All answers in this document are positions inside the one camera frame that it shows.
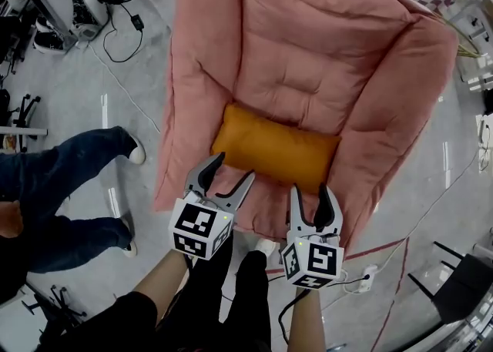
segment cable on floor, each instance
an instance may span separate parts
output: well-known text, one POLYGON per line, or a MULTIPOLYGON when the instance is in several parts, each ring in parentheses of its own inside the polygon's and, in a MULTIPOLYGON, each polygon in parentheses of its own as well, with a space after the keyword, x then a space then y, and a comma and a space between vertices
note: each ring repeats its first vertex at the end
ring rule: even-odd
MULTIPOLYGON (((366 275, 362 278, 358 278, 357 280, 352 280, 352 281, 349 281, 349 282, 337 282, 337 283, 331 283, 329 286, 327 286, 325 289, 329 288, 329 287, 335 287, 337 285, 348 285, 350 283, 355 283, 355 282, 359 282, 359 281, 362 281, 362 280, 367 280, 368 278, 370 278, 369 275, 366 275)), ((294 305, 296 304, 298 301, 302 300, 303 298, 305 298, 306 296, 308 296, 308 294, 310 293, 310 289, 305 289, 303 290, 300 294, 298 294, 292 301, 290 301, 284 308, 283 310, 280 312, 279 314, 279 317, 277 318, 277 321, 279 322, 279 326, 280 326, 280 329, 283 333, 283 339, 284 341, 286 341, 286 344, 289 344, 289 340, 287 338, 287 334, 286 334, 286 328, 284 327, 284 324, 283 324, 283 316, 284 314, 294 305)))
POLYGON ((127 7, 125 7, 124 5, 120 5, 120 7, 122 7, 125 12, 128 14, 128 16, 130 17, 130 20, 132 21, 132 24, 134 25, 135 29, 140 32, 140 41, 139 41, 139 45, 137 46, 137 48, 135 49, 135 51, 132 52, 132 54, 130 54, 130 56, 128 56, 127 58, 124 58, 124 59, 114 59, 111 54, 108 52, 108 49, 106 48, 106 39, 108 38, 108 36, 112 33, 115 33, 116 35, 118 35, 118 29, 116 28, 115 26, 115 22, 113 21, 113 14, 111 12, 111 10, 109 9, 109 5, 106 4, 106 10, 108 11, 108 16, 109 16, 109 23, 111 24, 112 26, 112 30, 110 30, 109 32, 107 32, 102 40, 102 48, 105 50, 107 56, 109 57, 109 59, 113 62, 113 63, 125 63, 125 62, 128 62, 131 58, 133 58, 137 52, 140 51, 140 46, 142 45, 142 40, 143 40, 143 37, 144 37, 144 33, 143 33, 143 28, 144 28, 144 24, 142 22, 142 20, 140 19, 140 17, 138 15, 132 15, 130 13, 130 11, 128 10, 127 7))
MULTIPOLYGON (((278 276, 278 277, 275 277, 275 278, 271 278, 267 282, 271 283, 272 281, 279 280, 280 278, 284 278, 284 275, 281 275, 281 276, 278 276)), ((224 296, 224 293, 223 293, 223 298, 225 298, 226 300, 230 301, 231 303, 233 302, 233 299, 230 299, 229 297, 224 296)))
POLYGON ((99 60, 99 62, 104 65, 106 67, 106 69, 108 70, 109 74, 111 74, 111 76, 115 79, 116 83, 118 84, 118 86, 126 93, 126 95, 129 97, 129 100, 130 102, 132 102, 132 104, 140 111, 140 113, 142 115, 144 115, 154 126, 154 129, 160 134, 161 131, 159 130, 159 128, 157 127, 157 124, 153 121, 153 119, 148 116, 140 107, 139 105, 133 101, 133 98, 132 96, 130 95, 129 91, 125 89, 125 87, 120 83, 120 81, 116 78, 116 75, 113 74, 113 72, 111 71, 111 69, 108 67, 108 65, 106 63, 104 63, 104 61, 101 60, 101 58, 98 56, 98 54, 96 53, 96 51, 94 50, 94 48, 92 47, 92 45, 89 43, 88 46, 90 47, 90 49, 92 50, 92 53, 94 54, 94 56, 99 60))
POLYGON ((483 155, 481 156, 481 158, 479 160, 479 171, 481 171, 481 172, 485 171, 488 168, 488 165, 490 164, 488 147, 490 145, 491 130, 490 130, 489 125, 486 125, 485 128, 488 129, 488 139, 486 140, 486 146, 483 146, 483 145, 480 146, 480 149, 482 149, 484 151, 483 155))
MULTIPOLYGON (((412 228, 412 230, 409 232, 409 234, 394 248, 392 253, 389 255, 389 257, 384 261, 384 264, 382 264, 380 267, 378 267, 378 270, 375 272, 375 275, 378 273, 381 273, 385 267, 389 264, 391 261, 392 257, 394 257, 395 253, 403 246, 407 240, 412 236, 412 234, 416 231, 416 229, 421 225, 421 222, 428 216, 428 214, 431 212, 431 210, 434 208, 434 206, 440 201, 440 199, 444 196, 446 192, 448 192, 452 187, 455 185, 455 183, 465 174, 465 172, 471 167, 472 163, 475 161, 476 156, 479 154, 479 151, 475 152, 475 155, 473 156, 472 160, 470 163, 465 167, 464 170, 462 170, 462 173, 459 174, 459 176, 454 180, 454 182, 446 189, 444 190, 441 195, 431 204, 431 206, 426 210, 426 212, 423 214, 423 216, 418 220, 418 223, 412 228)), ((349 294, 360 294, 359 292, 356 291, 350 291, 347 290, 346 287, 344 287, 344 292, 349 293, 349 294)))

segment chair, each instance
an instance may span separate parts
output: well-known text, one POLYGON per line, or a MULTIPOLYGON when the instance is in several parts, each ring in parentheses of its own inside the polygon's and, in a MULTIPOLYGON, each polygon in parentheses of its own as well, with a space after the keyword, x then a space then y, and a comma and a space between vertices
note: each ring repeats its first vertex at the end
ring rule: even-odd
POLYGON ((47 323, 45 329, 41 332, 41 336, 39 337, 39 343, 41 345, 50 344, 51 342, 57 340, 64 332, 70 331, 75 327, 79 326, 82 321, 80 317, 87 317, 87 313, 85 312, 76 312, 72 310, 69 305, 65 301, 64 293, 67 292, 66 288, 60 289, 59 294, 56 293, 56 286, 53 285, 51 287, 53 297, 51 298, 51 302, 44 298, 40 293, 36 291, 35 288, 29 286, 34 291, 34 298, 36 303, 33 305, 28 305, 24 301, 22 301, 22 305, 25 307, 27 311, 29 311, 32 315, 35 315, 33 312, 36 308, 41 308, 42 312, 45 314, 47 323))
MULTIPOLYGON (((32 113, 34 112, 33 106, 41 102, 41 97, 36 96, 34 99, 31 99, 31 95, 27 94, 22 98, 22 103, 21 107, 18 109, 18 118, 14 119, 14 126, 24 129, 29 127, 29 120, 31 119, 30 117, 32 116, 32 113)), ((29 138, 37 140, 37 136, 29 136, 29 138)), ((19 150, 21 153, 26 153, 28 152, 28 149, 26 146, 24 146, 24 139, 23 135, 19 134, 18 135, 18 144, 19 144, 19 150)))
POLYGON ((442 322, 452 324, 467 318, 479 305, 493 284, 493 269, 475 256, 462 256, 436 241, 433 244, 461 260, 457 267, 441 261, 453 273, 436 294, 426 289, 414 275, 409 273, 408 276, 435 305, 442 322))
MULTIPOLYGON (((235 102, 341 138, 327 185, 348 248, 451 78, 458 39, 411 0, 176 0, 170 44, 155 209, 182 196, 235 102)), ((231 190, 243 174, 221 167, 210 192, 231 190)), ((289 191, 257 175, 236 228, 285 239, 289 191)), ((304 195, 307 219, 317 203, 304 195)))

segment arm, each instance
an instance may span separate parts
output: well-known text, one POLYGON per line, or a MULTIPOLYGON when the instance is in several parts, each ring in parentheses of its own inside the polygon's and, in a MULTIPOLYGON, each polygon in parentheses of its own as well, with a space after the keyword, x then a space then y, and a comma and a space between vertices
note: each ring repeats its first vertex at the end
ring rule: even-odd
MULTIPOLYGON (((303 289, 297 289, 297 295, 303 289)), ((290 343, 287 352, 325 352, 324 325, 320 311, 320 295, 312 290, 294 305, 290 343)))
POLYGON ((24 230, 21 206, 18 201, 0 202, 0 236, 5 238, 17 237, 24 230))
POLYGON ((147 347, 152 343, 156 322, 166 312, 185 272, 183 254, 169 251, 133 292, 37 352, 103 346, 111 346, 108 350, 150 350, 147 347))
POLYGON ((159 322, 168 309, 186 272, 183 254, 170 250, 134 291, 151 299, 157 308, 159 322))

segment pink sofa cushion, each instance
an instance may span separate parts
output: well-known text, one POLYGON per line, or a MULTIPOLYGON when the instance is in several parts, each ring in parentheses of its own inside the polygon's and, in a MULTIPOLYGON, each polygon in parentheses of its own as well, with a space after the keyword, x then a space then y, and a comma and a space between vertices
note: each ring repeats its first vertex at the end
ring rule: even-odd
MULTIPOLYGON (((183 194, 234 99, 276 122, 342 137, 327 183, 347 246, 428 120, 457 44, 409 0, 177 0, 155 208, 183 194)), ((212 191, 227 192, 242 174, 222 167, 212 191)), ((237 227, 285 238, 289 188, 258 176, 237 227)), ((305 195, 304 205, 312 217, 317 198, 305 195)))

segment gray floor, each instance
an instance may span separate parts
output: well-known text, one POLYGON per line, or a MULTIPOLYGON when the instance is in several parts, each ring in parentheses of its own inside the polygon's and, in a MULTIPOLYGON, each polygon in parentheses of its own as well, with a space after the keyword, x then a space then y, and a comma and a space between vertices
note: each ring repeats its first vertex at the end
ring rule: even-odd
MULTIPOLYGON (((128 7, 132 13, 139 13, 146 24, 143 50, 131 61, 117 65, 106 57, 101 38, 92 45, 135 102, 159 126, 165 105, 170 30, 145 2, 133 2, 128 7)), ((116 25, 119 27, 118 40, 109 41, 109 47, 121 57, 136 46, 139 35, 120 8, 116 10, 116 25)), ((132 212, 139 255, 128 259, 120 250, 111 249, 78 269, 46 275, 29 274, 29 281, 44 291, 52 284, 67 287, 75 306, 93 315, 112 304, 115 297, 128 293, 169 249, 169 214, 154 213, 151 209, 159 135, 85 45, 63 57, 41 55, 29 49, 25 62, 18 65, 16 75, 7 78, 5 87, 12 94, 12 106, 27 92, 42 97, 32 126, 46 126, 49 135, 40 142, 31 142, 30 149, 49 148, 78 132, 101 128, 101 96, 105 94, 108 95, 109 125, 124 126, 146 147, 148 157, 143 166, 117 159, 98 178, 76 191, 61 208, 61 212, 73 219, 108 216, 111 212, 107 190, 116 186, 122 206, 128 206, 132 212)), ((441 283, 442 268, 438 266, 441 255, 432 242, 439 240, 466 253, 475 242, 487 238, 493 226, 491 167, 480 173, 478 157, 473 159, 478 151, 476 116, 481 112, 480 94, 459 85, 459 80, 454 77, 411 156, 392 181, 350 255, 405 237, 448 187, 450 190, 434 205, 410 238, 404 274, 412 272, 430 289, 436 290, 441 283)), ((241 237, 236 240, 230 275, 223 288, 228 297, 234 295, 234 270, 247 251, 247 242, 241 237)), ((344 268, 349 279, 360 277, 363 268, 370 264, 382 264, 392 250, 393 247, 348 260, 344 268)), ((346 295, 341 287, 321 293, 327 347, 347 344, 346 351, 370 351, 381 332, 374 350, 390 351, 436 323, 436 311, 407 277, 401 281, 396 295, 403 260, 404 247, 401 247, 366 294, 346 295), (339 300, 327 308, 336 299, 339 300), (382 330, 391 307, 387 325, 382 330)), ((279 267, 275 260, 270 266, 279 267)), ((277 316, 293 296, 294 288, 284 280, 271 284, 270 313, 273 350, 276 352, 286 350, 277 316)), ((224 300, 222 318, 229 306, 230 303, 224 300)), ((290 313, 285 320, 287 328, 289 316, 290 313)))

